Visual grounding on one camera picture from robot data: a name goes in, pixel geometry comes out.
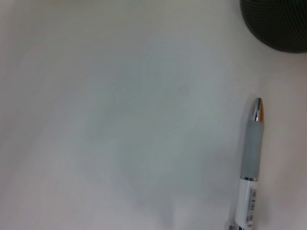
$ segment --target speaker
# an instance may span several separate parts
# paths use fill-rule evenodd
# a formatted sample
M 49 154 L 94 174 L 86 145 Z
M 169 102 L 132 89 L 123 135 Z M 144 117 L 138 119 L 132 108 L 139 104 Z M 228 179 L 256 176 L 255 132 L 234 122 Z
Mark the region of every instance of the speaker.
M 249 30 L 268 46 L 307 52 L 307 0 L 240 0 Z

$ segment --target ballpoint pen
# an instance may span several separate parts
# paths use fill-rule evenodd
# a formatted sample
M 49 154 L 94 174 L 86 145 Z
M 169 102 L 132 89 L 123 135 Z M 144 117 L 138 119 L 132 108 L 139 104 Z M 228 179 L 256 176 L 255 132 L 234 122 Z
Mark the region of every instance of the ballpoint pen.
M 257 98 L 252 106 L 247 123 L 236 217 L 233 226 L 235 230 L 252 229 L 263 129 L 262 99 Z

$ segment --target barcode label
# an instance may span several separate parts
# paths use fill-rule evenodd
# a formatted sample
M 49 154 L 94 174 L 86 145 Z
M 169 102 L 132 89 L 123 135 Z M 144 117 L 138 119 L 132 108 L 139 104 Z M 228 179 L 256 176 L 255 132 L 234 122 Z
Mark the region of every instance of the barcode label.
M 254 209 L 255 209 L 255 202 L 256 202 L 256 192 L 257 190 L 253 187 L 249 190 L 249 200 L 248 200 L 248 212 L 246 216 L 246 223 L 249 227 L 253 225 L 253 217 L 254 217 Z

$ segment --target translucent pen grip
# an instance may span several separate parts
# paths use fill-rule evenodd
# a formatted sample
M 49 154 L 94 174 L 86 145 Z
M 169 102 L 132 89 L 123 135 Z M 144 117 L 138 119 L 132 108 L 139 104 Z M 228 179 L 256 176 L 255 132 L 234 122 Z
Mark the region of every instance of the translucent pen grip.
M 241 164 L 241 178 L 258 179 L 264 123 L 248 121 Z

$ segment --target pen tip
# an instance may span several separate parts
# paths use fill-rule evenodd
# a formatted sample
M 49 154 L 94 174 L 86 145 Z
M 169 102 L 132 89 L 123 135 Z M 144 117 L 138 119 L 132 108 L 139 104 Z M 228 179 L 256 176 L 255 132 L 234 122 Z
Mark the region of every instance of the pen tip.
M 251 110 L 250 120 L 263 122 L 263 104 L 261 98 L 255 100 Z

